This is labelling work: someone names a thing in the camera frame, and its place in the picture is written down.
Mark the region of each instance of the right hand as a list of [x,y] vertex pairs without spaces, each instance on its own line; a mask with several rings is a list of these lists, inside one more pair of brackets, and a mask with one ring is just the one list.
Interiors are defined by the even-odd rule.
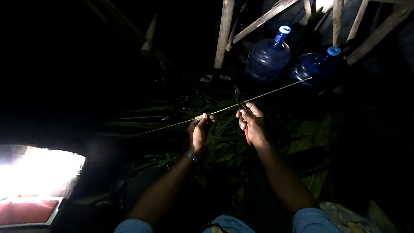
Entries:
[[238,124],[242,130],[246,127],[248,128],[250,141],[254,146],[258,146],[266,141],[264,115],[252,102],[247,102],[246,107],[246,110],[237,110],[236,117],[239,118]]

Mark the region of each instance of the wooden beam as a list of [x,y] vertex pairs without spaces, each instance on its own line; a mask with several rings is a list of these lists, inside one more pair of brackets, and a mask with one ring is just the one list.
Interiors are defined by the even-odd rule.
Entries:
[[312,16],[312,10],[311,10],[311,0],[303,0],[303,5],[305,7],[305,16],[300,21],[301,25],[307,25],[308,20]]
[[[243,12],[244,9],[246,9],[246,4],[247,4],[247,1],[241,6],[240,13]],[[236,31],[236,27],[237,27],[237,21],[238,21],[238,17],[236,18],[236,21],[234,22],[233,28],[231,29],[229,39],[227,41],[227,46],[226,46],[227,51],[230,51],[230,49],[231,49],[231,43],[233,42],[234,32]]]
[[357,63],[371,49],[373,49],[388,33],[406,19],[414,10],[414,2],[398,6],[391,15],[357,48],[347,57],[349,66]]
[[221,66],[223,65],[224,52],[226,51],[227,40],[229,39],[233,8],[234,0],[223,0],[219,41],[217,43],[216,60],[214,61],[214,68],[216,69],[221,69]]
[[[109,0],[85,0],[86,4],[97,14],[107,25],[109,25],[116,33],[129,40],[137,49],[142,48],[142,44],[147,40],[131,21],[125,17]],[[154,16],[151,24],[156,23],[158,16]],[[154,31],[149,26],[148,36],[154,35]],[[171,62],[157,49],[154,48],[154,55],[163,65],[172,68]]]
[[154,32],[155,32],[155,26],[156,26],[157,20],[158,20],[158,14],[154,14],[154,16],[152,17],[152,21],[148,26],[147,33],[145,34],[145,37],[146,37],[147,41],[145,41],[142,44],[142,47],[141,47],[141,54],[144,57],[150,57],[151,56],[152,40],[154,38]]
[[362,0],[361,6],[359,7],[358,13],[356,14],[354,24],[352,25],[351,31],[349,32],[347,42],[355,38],[356,32],[358,31],[359,24],[361,23],[362,17],[365,13],[366,6],[368,6],[368,0]]
[[147,39],[109,0],[86,0],[87,5],[115,32],[131,41],[138,48]]
[[332,24],[334,27],[332,35],[332,45],[341,45],[341,30],[342,30],[342,9],[344,8],[344,0],[334,0],[334,9],[332,16]]
[[298,0],[281,0],[281,1],[279,1],[268,12],[266,12],[264,15],[262,15],[260,18],[258,18],[256,21],[254,21],[252,24],[247,26],[243,31],[241,31],[239,34],[237,34],[233,39],[233,43],[236,43],[236,42],[240,41],[242,38],[244,38],[249,33],[254,31],[260,25],[264,24],[266,21],[271,19],[273,16],[279,14],[281,11],[283,11],[284,9],[290,7],[292,4],[294,4],[297,1]]

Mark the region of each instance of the left hand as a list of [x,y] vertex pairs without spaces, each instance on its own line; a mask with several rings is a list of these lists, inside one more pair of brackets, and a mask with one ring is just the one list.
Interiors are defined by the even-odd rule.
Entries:
[[188,150],[193,156],[199,158],[203,152],[208,148],[208,130],[214,122],[214,116],[207,116],[207,113],[196,117],[190,122],[187,127],[188,135],[190,136],[190,149]]

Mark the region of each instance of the red mat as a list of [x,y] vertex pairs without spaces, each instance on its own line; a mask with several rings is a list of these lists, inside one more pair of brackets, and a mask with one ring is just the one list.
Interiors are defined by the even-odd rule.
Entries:
[[0,226],[23,223],[46,223],[59,201],[16,200],[0,203]]

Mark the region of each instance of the blue water jug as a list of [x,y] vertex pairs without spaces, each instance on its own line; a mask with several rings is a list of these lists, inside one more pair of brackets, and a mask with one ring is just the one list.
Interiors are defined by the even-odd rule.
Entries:
[[308,53],[300,55],[290,69],[290,82],[293,83],[312,77],[312,79],[299,83],[298,86],[302,89],[318,92],[332,88],[343,63],[343,59],[336,57],[340,53],[340,48],[332,46],[325,54]]
[[290,30],[288,26],[281,26],[275,39],[266,39],[256,43],[252,48],[244,73],[259,82],[274,81],[291,57],[289,46],[283,42]]

